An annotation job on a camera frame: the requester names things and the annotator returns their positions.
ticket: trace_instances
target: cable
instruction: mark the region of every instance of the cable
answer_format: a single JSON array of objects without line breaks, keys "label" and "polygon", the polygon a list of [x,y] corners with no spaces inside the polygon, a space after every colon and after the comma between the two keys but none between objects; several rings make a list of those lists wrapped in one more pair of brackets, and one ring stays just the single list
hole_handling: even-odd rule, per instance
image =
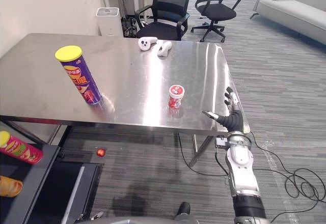
[{"label": "cable", "polygon": [[180,149],[181,149],[181,154],[182,154],[183,161],[184,161],[184,163],[188,166],[188,168],[189,168],[190,170],[192,170],[193,172],[195,172],[195,173],[197,173],[197,174],[199,174],[199,175],[203,175],[203,176],[209,176],[209,177],[225,177],[225,176],[226,176],[226,175],[213,175],[213,174],[201,173],[201,172],[198,172],[198,171],[192,169],[192,168],[190,167],[190,165],[187,163],[187,161],[185,160],[185,158],[184,158],[183,150],[182,150],[182,145],[181,145],[181,138],[180,138],[180,134],[179,134],[179,133],[178,133],[178,138],[179,138],[179,144],[180,144]]},{"label": "cable", "polygon": [[126,8],[126,5],[124,4],[124,0],[122,0],[122,4],[123,4],[124,12],[125,12],[124,15],[126,15],[127,14],[127,8]]},{"label": "cable", "polygon": [[[281,161],[281,159],[279,158],[279,156],[276,154],[276,153],[273,153],[272,151],[269,151],[267,149],[263,149],[262,147],[258,146],[257,145],[257,142],[256,142],[256,138],[255,138],[255,135],[253,134],[253,132],[251,132],[253,138],[254,138],[254,142],[255,142],[255,145],[257,146],[257,148],[259,148],[260,150],[263,150],[263,151],[266,151],[270,154],[273,154],[274,156],[277,157],[277,159],[279,160],[279,162],[281,163],[281,166],[282,168],[284,169],[284,171],[286,171],[289,176],[287,176],[286,174],[283,174],[279,171],[275,171],[275,170],[271,170],[271,169],[253,169],[254,171],[270,171],[270,172],[275,172],[275,173],[278,173],[280,175],[282,175],[283,177],[286,178],[285,182],[284,182],[284,188],[285,188],[285,191],[286,193],[291,197],[291,198],[298,198],[300,196],[300,194],[312,201],[315,201],[315,204],[310,207],[309,209],[306,209],[306,210],[299,210],[299,211],[284,211],[284,212],[281,212],[279,214],[277,214],[270,223],[272,223],[277,217],[279,217],[280,215],[282,214],[287,214],[287,213],[302,213],[302,212],[307,212],[307,211],[310,211],[312,210],[313,208],[316,207],[316,205],[318,204],[318,202],[323,202],[325,203],[324,201],[324,198],[326,197],[326,188],[325,188],[325,184],[324,182],[322,181],[322,179],[315,173],[313,172],[312,170],[310,169],[307,169],[307,168],[298,168],[296,169],[294,172],[290,172],[288,171],[283,162]],[[300,176],[297,174],[297,172],[299,171],[308,171],[310,173],[312,173],[314,176],[317,177],[317,179],[321,182],[322,184],[322,190],[324,192],[322,198],[319,197],[319,192],[318,192],[318,189],[313,185],[311,184],[308,180],[306,180],[304,177]],[[299,178],[302,180],[301,184],[300,184],[300,187],[298,185],[298,182],[296,180],[296,178]],[[288,191],[288,182],[291,182],[292,185],[294,186],[294,188],[296,189],[296,195],[292,195],[290,194],[290,192]],[[308,195],[307,192],[304,190],[304,186],[307,185],[309,187],[309,190],[312,191],[312,194],[311,195]]]},{"label": "cable", "polygon": [[216,152],[215,152],[215,160],[216,160],[216,162],[219,164],[219,166],[222,168],[222,170],[224,170],[224,172],[225,172],[225,174],[228,176],[229,175],[229,173],[226,171],[226,169],[222,166],[222,164],[219,162],[219,160],[218,160],[218,149],[216,150]]}]

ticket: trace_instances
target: pringles can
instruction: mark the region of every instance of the pringles can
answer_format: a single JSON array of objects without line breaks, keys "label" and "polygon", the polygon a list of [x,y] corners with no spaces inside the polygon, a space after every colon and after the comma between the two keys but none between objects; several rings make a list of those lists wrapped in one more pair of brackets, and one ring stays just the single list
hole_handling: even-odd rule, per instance
[{"label": "pringles can", "polygon": [[102,95],[86,65],[82,49],[78,46],[65,46],[60,48],[55,56],[62,64],[86,103],[98,103]]},{"label": "pringles can", "polygon": [[22,140],[0,131],[0,152],[30,164],[36,164],[43,157],[43,152]]},{"label": "pringles can", "polygon": [[0,176],[0,196],[2,197],[15,197],[22,190],[22,182]]}]

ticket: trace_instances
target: small red object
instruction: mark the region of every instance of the small red object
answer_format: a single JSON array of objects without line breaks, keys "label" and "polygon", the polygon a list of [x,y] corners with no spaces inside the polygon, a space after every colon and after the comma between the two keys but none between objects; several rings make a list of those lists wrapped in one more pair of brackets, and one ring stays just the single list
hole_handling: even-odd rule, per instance
[{"label": "small red object", "polygon": [[96,154],[100,157],[103,157],[105,155],[105,149],[98,149]]}]

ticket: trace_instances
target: red chip can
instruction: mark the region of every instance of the red chip can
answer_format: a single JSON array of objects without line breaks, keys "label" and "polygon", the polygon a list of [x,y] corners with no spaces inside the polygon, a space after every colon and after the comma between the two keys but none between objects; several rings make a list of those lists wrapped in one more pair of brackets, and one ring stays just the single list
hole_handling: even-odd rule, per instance
[{"label": "red chip can", "polygon": [[41,150],[10,135],[7,131],[0,131],[0,151],[30,164],[36,164],[43,157]]},{"label": "red chip can", "polygon": [[95,104],[101,100],[102,95],[82,54],[83,51],[78,46],[65,46],[60,48],[55,56],[62,64],[86,103]]},{"label": "red chip can", "polygon": [[184,95],[184,88],[180,85],[173,85],[169,89],[169,107],[179,108]]}]

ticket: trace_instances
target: stainless steel table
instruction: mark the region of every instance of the stainless steel table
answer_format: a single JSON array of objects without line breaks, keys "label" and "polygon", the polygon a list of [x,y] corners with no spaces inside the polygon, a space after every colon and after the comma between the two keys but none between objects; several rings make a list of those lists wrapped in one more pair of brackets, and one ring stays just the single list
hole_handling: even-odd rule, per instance
[{"label": "stainless steel table", "polygon": [[[0,114],[10,121],[207,135],[198,151],[194,140],[192,165],[214,136],[227,133],[202,110],[228,115],[224,92],[236,89],[218,45],[175,41],[168,57],[159,58],[162,43],[143,52],[137,39],[29,34],[0,59]],[[56,60],[55,51],[65,45],[82,48],[101,103],[86,104]],[[185,88],[177,111],[168,108],[174,84]],[[244,123],[250,132],[245,117]]]}]

